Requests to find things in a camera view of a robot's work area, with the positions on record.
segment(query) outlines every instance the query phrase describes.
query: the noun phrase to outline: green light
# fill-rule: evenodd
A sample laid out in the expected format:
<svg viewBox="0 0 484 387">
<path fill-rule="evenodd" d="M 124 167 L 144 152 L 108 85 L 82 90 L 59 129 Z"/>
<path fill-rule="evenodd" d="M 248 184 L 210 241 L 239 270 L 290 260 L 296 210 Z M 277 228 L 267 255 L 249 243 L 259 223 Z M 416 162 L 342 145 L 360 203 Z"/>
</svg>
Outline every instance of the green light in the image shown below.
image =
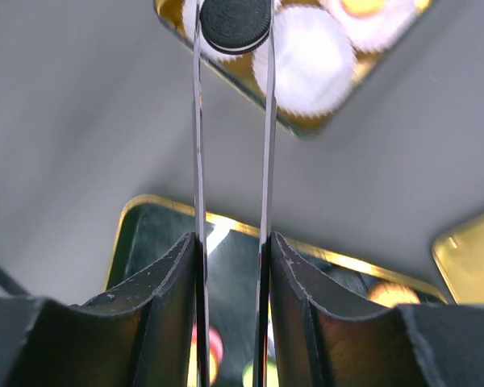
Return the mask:
<svg viewBox="0 0 484 387">
<path fill-rule="evenodd" d="M 252 387 L 252 362 L 244 370 L 242 385 L 244 387 Z M 276 364 L 272 361 L 267 362 L 267 387 L 279 387 Z"/>
</svg>

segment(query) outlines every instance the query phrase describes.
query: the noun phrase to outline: tray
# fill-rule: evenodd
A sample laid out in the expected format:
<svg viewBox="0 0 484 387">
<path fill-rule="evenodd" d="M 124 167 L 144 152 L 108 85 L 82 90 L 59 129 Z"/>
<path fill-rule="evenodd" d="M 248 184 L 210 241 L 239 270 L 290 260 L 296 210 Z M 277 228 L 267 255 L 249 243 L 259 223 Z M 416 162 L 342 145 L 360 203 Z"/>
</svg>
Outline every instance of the tray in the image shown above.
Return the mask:
<svg viewBox="0 0 484 387">
<path fill-rule="evenodd" d="M 484 304 L 484 215 L 442 235 L 432 253 L 456 302 Z"/>
<path fill-rule="evenodd" d="M 418 16 L 424 14 L 432 5 L 434 0 L 412 0 L 415 2 Z M 154 7 L 159 20 L 162 24 L 170 30 L 174 36 L 176 36 L 189 50 L 192 50 L 192 42 L 186 38 L 185 30 L 182 20 L 182 7 L 184 0 L 154 0 Z M 317 0 L 282 0 L 282 6 L 278 9 L 290 5 L 308 5 L 321 7 Z M 367 76 L 375 68 L 375 66 L 385 57 L 388 56 L 389 51 L 379 53 L 367 53 L 356 52 L 357 65 L 354 68 L 353 77 L 353 92 L 364 82 Z M 240 59 L 233 62 L 217 62 L 212 60 L 209 56 L 202 56 L 203 61 L 210 67 L 215 73 L 217 73 L 228 84 L 232 85 L 248 100 L 254 103 L 256 106 L 264 110 L 265 98 L 260 91 L 254 75 L 252 74 L 252 53 L 244 54 Z M 322 117 L 316 118 L 301 118 L 292 114 L 287 114 L 281 110 L 278 106 L 277 120 L 282 126 L 290 133 L 304 137 L 314 135 L 322 131 L 330 122 L 337 110 L 326 114 Z"/>
<path fill-rule="evenodd" d="M 106 288 L 138 272 L 162 256 L 183 233 L 192 231 L 193 215 L 192 207 L 165 198 L 133 198 L 120 216 Z M 207 213 L 207 234 L 210 323 L 224 346 L 215 386 L 242 386 L 243 371 L 253 354 L 259 233 L 255 227 Z M 311 264 L 363 297 L 370 289 L 383 289 L 384 284 L 390 286 L 392 282 L 411 288 L 421 302 L 445 302 L 440 292 L 425 282 L 289 241 Z"/>
</svg>

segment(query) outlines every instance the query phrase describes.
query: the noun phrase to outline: white paper cupcake liner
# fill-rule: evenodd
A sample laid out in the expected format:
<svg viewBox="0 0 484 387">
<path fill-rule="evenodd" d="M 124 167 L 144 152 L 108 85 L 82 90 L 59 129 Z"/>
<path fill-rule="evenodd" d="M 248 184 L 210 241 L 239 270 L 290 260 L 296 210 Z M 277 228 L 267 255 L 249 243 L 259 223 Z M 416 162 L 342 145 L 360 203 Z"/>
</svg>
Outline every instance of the white paper cupcake liner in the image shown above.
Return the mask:
<svg viewBox="0 0 484 387">
<path fill-rule="evenodd" d="M 355 49 L 381 52 L 390 48 L 417 17 L 415 0 L 386 0 L 376 15 L 355 17 L 343 7 L 342 0 L 319 0 L 343 27 Z"/>
<path fill-rule="evenodd" d="M 353 87 L 357 59 L 348 37 L 325 10 L 290 6 L 274 20 L 277 106 L 292 115 L 319 117 L 337 109 Z M 265 94 L 268 42 L 253 58 L 252 70 Z"/>
<path fill-rule="evenodd" d="M 194 30 L 195 30 L 195 8 L 196 8 L 196 0 L 185 0 L 183 4 L 183 8 L 181 10 L 181 15 L 183 18 L 183 27 L 185 29 L 186 38 L 190 42 L 194 42 Z M 274 7 L 277 9 L 282 4 L 282 0 L 274 0 Z M 203 53 L 207 54 L 211 59 L 228 62 L 230 60 L 235 60 L 240 58 L 241 55 L 228 55 L 222 52 L 217 51 L 213 48 L 208 42 L 205 41 L 204 36 L 201 34 L 201 50 Z"/>
</svg>

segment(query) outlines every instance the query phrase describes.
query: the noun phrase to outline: gray surface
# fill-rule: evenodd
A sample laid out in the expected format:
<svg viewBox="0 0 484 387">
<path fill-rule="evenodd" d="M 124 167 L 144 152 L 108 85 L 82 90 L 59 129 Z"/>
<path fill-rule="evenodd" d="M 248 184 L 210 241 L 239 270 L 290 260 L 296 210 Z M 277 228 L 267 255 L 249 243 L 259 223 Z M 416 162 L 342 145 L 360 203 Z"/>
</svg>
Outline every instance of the gray surface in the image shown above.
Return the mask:
<svg viewBox="0 0 484 387">
<path fill-rule="evenodd" d="M 258 224 L 263 114 L 204 71 L 207 205 Z M 83 302 L 123 204 L 191 202 L 191 55 L 149 0 L 0 2 L 0 263 Z M 432 281 L 484 210 L 484 0 L 441 0 L 316 140 L 278 131 L 274 226 Z"/>
</svg>

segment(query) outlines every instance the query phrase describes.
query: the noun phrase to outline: tweezers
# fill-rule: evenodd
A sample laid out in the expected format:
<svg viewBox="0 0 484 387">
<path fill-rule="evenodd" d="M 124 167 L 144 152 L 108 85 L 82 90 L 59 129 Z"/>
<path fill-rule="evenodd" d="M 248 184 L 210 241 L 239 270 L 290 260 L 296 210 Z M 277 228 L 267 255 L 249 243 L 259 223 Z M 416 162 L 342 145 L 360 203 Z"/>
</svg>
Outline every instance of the tweezers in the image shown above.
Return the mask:
<svg viewBox="0 0 484 387">
<path fill-rule="evenodd" d="M 197 0 L 194 31 L 194 207 L 196 234 L 196 319 L 198 329 L 198 386 L 210 386 L 207 285 L 206 207 L 202 145 L 201 38 L 220 52 L 240 55 L 269 41 L 265 101 L 264 176 L 261 198 L 260 251 L 253 387 L 266 387 L 267 326 L 270 274 L 270 215 L 273 197 L 276 133 L 274 7 L 272 0 Z"/>
</svg>

